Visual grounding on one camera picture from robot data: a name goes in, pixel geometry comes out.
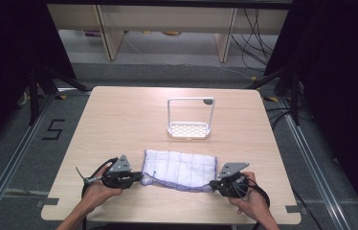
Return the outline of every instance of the white plastic basket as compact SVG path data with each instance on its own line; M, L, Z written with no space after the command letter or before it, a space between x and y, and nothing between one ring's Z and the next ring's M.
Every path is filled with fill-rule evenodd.
M208 123L204 122L172 122L170 120L170 103L172 101L199 100L211 107ZM214 112L215 99L212 97L204 98L172 98L168 100L168 134L172 138L181 139L206 139L212 130L212 118Z

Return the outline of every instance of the wire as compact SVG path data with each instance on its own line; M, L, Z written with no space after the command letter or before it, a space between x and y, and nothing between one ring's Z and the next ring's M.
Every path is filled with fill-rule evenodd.
M150 61L150 63L153 63L153 64L163 64L163 65L172 65L172 66L181 66L181 65L184 65L184 66L200 66L200 65L188 64L188 63L169 64L169 63L156 62L156 61ZM202 66L215 67L215 68L217 68L217 69L221 69L221 70L224 70L224 71L227 71L227 72L230 72L230 73L238 74L238 75L244 77L244 78L247 79L247 80L251 80L251 81L253 80L251 77L245 76L245 75L243 75L241 72L238 72L238 71L235 71L235 70L229 70L229 69L226 69L226 68L221 67L221 66L218 66L218 65L202 65Z
M110 163L110 162L115 162L115 161L116 161L116 158L113 158L113 159L109 159L109 160L107 160L106 162L102 163L102 164L98 167L98 169L95 170L95 172L93 172L93 174L92 174L89 178L95 177L96 174L97 174L104 166L106 166L106 165L107 165L108 163ZM82 190L81 190L81 197L84 196L84 194L86 193L86 190L87 190L88 187L89 187L88 184L84 184L84 185L83 185L83 188L82 188ZM81 228L82 228L83 230L86 230L86 224L87 224L87 217L84 217L84 219L81 221Z
M317 219L314 217L314 215L311 213L310 209L307 207L307 205L305 204L305 202L303 201L303 199L301 198L301 196L296 192L296 190L292 187L292 191L293 193L298 197L298 199L301 201L302 205L304 206L304 208L307 210L307 213L310 215L310 217L313 218L314 222L317 224L317 227L320 230L323 230L323 227L321 226L321 224L317 221Z
M256 50L260 50L262 53L263 53L263 56L265 57L266 61L269 60L269 57L268 55L271 55L271 53L267 52L265 50L265 48L263 46L265 46L266 48L268 48L269 50L273 51L272 48L270 48L268 45L266 45L266 43L262 40L262 38L260 37L260 30L259 30L259 22L258 22L258 16L259 16L259 9L256 9L256 21L254 23L254 26L248 16L248 13L247 11L244 9L244 14L245 14L245 17L247 18L248 20L248 23L250 24L250 27L251 27L251 34L250 34L250 37L248 38L248 40L246 40L246 42L253 48L255 48ZM260 46L260 49L251 45L249 43L249 40L251 39L251 36L254 35L259 46Z
M286 114L290 113L291 109L288 109L287 111L281 112L278 114L278 118L275 120L273 124L271 124L272 130L275 129L275 126L277 125L278 121L284 117Z
M274 111L274 110L284 110L284 109L290 109L290 108L268 108L265 111Z
M269 118L269 121L271 121L272 119L274 119L274 118L276 118L276 117L278 117L278 116L280 116L281 114L283 114L284 113L284 111L282 111L282 112L280 112L280 113L277 113L277 114L275 114L274 116L272 116L272 117L270 117Z
M269 208L271 206L271 201L269 199L269 196L266 194L266 192L263 191L263 189L258 186L258 184L256 183L255 180L250 179L248 177L247 177L247 179L249 181L253 182L254 185L249 185L249 183L248 184L237 184L236 182L233 182L233 187L235 188L235 191L238 194L238 196L241 198L241 200L244 201L244 202L247 201L247 200L244 199L244 195L241 195L238 191L241 191L245 195L247 195L247 192L245 192L244 190L240 189L239 187L243 186L243 187L251 188L251 189L256 190L265 199L265 202L266 202L266 204L268 205L268 208ZM254 227L252 228L252 230L258 230L259 227L260 227L260 224L259 224L259 222L257 222L254 225Z
M253 48L253 49L255 49L255 50L258 50L258 51L261 51L258 47L255 47L255 46L253 46L251 43L249 43L252 35L253 35L253 34L250 34L250 36L248 37L248 39L245 38L244 34L242 34L241 37L242 37L242 39L243 39L246 43L248 43L248 45L249 45L251 48Z
M235 44L238 46L238 48L243 52L243 54L247 54L249 55L251 58L257 60L258 62L260 62L261 64L263 65L266 65L266 61L265 60L262 60L261 58L259 58L258 56L254 55L253 53L251 53L250 51L248 51L247 49L245 49L247 43L244 45L244 46L241 46L238 41L236 41L236 39L234 38L233 35L231 35L233 41L235 42Z
M262 60L258 57L256 57L254 54L252 54L251 52L245 50L245 46L242 47L234 38L234 36L232 35L232 39L233 41L235 42L235 44L238 46L238 48L241 50L241 58L242 58L242 62L244 63L245 66L247 66L249 69L252 69L252 70L256 70L256 71L259 71L259 72L263 72L263 70L260 70L260 69L257 69L257 68L253 68L251 66L249 66L247 64L247 62L245 62L245 57L244 57L244 54L248 54L251 58L254 58L256 59L257 61L261 62L262 63Z
M129 46L131 46L131 48L133 48L135 51L137 51L138 53L141 53L141 51L139 49L137 49L129 40L128 38L126 38L125 36L123 36L123 39L128 43Z

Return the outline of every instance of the wooden table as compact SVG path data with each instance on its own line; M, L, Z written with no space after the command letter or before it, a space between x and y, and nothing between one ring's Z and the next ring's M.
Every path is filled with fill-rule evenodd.
M175 97L214 97L212 132L205 140L168 136L167 100ZM217 157L217 172L226 162L249 162L257 182L271 198L271 212L279 224L298 224L296 206L280 152L260 95L255 90L96 87L56 176L41 216L65 219L80 201L83 185L75 167L89 176L104 161L125 154L132 171L142 169L145 150L175 150ZM219 192L189 193L135 183L110 198L89 220L160 223L254 223L237 215L237 208Z

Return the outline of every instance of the black cable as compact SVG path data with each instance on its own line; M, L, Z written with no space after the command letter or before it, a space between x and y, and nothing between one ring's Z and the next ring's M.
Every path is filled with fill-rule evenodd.
M268 108L268 109L265 109L265 111L275 111L275 110L285 110L285 109L290 109L290 108Z
M254 55L253 53L251 53L251 52L248 51L247 49L245 49L245 46L246 46L247 44L245 44L244 46L241 46L241 45L238 43L238 41L234 38L233 35L232 35L232 39L233 39L233 41L235 42L235 44L238 46L238 48L239 48L243 53L249 55L251 58L253 58L253 59L259 61L259 62L260 62L261 64L263 64L263 65L266 65L266 64L267 64L264 60L262 60L261 58L259 58L259 57L256 56L256 55Z
M273 124L271 124L272 130L275 129L275 126L277 125L278 121L284 117L286 114L290 113L291 109L281 112L281 114L278 114L278 118L275 120Z
M310 217L313 218L314 222L317 224L317 227L320 230L323 230L323 227L321 226L321 224L317 221L317 219L314 217L314 215L311 213L310 209L307 207L307 205L305 204L305 202L303 201L303 199L301 198L301 196L296 192L296 190L292 187L292 191L293 193L298 197L298 199L301 201L302 205L304 206L304 208L307 210L307 213L310 215Z
M252 69L252 70L255 70L255 71L259 71L259 72L262 72L262 73L264 72L263 70L260 70L260 69L253 68L253 67L249 66L249 65L247 64L247 62L245 62L244 54L245 54L245 53L242 52L241 57L242 57L242 62L244 63L245 66L247 66L249 69Z
M285 111L282 111L282 112L279 112L279 113L275 114L274 116L272 116L272 117L269 118L269 121L271 121L272 119L274 119L274 118L280 116L280 115L283 114L284 112L285 112Z
M266 61L269 60L269 57L268 57L268 54L269 55L272 55L271 53L268 53L264 48L263 48L263 45L266 46L269 50L273 51L268 45L266 45L266 43L262 40L262 38L260 37L260 31L259 31L259 22L258 22L258 16L259 16L259 9L256 9L256 21L254 23L254 26L252 25L252 22L246 12L246 10L244 9L244 14L245 14L245 17L247 18L248 20L248 23L250 24L250 27L251 27L251 34L250 34L250 37L248 38L248 41L246 41L247 43L249 43L249 40L251 38L252 35L255 36L259 46L260 46L260 49L251 45L249 43L249 45L259 51L261 51L263 53L263 56L265 57Z
M113 158L113 159L109 159L107 160L106 162L102 163L102 165L97 169L95 170L95 172L93 172L93 174L89 177L89 179L93 178L96 176L96 174L105 166L107 165L108 163L110 162L115 162L117 160L117 158ZM83 188L81 190L81 197L83 198L84 194L86 193L86 190L87 188L89 187L89 184L84 184L83 185ZM87 224L87 217L84 217L84 219L81 221L81 229L83 230L86 230L86 224Z
M251 189L254 189L255 191L257 191L264 199L265 199L265 203L266 203L266 205L268 205L268 208L271 206L271 200L270 200L270 198L269 198L269 195L268 194L266 194L266 192L262 189L262 188L260 188L259 186L258 186L258 184L253 180L253 179L250 179L250 178L248 178L247 177L247 179L249 180L249 181L252 181L253 183L254 183L254 185L249 185L249 183L248 183L248 185L247 185L247 187L248 188L251 188ZM252 230L257 230L258 228L260 227L260 223L259 222L257 222L255 225L254 225L254 227L252 228Z

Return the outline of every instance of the human hand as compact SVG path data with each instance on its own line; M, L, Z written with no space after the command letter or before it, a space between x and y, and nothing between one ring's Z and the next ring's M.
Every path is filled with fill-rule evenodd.
M96 176L102 176L106 168L107 167L104 166L101 170L99 170ZM86 189L86 192L84 193L79 205L81 205L88 213L91 213L93 210L95 210L96 207L103 204L108 198L111 196L118 196L122 192L122 189L111 189L105 187L101 180L96 180Z
M248 178L256 181L253 172L243 172ZM265 229L279 229L274 218L272 217L269 207L263 196L253 188L249 188L247 195L241 198L229 197L229 202L238 207L237 214L244 213L248 217L259 222Z

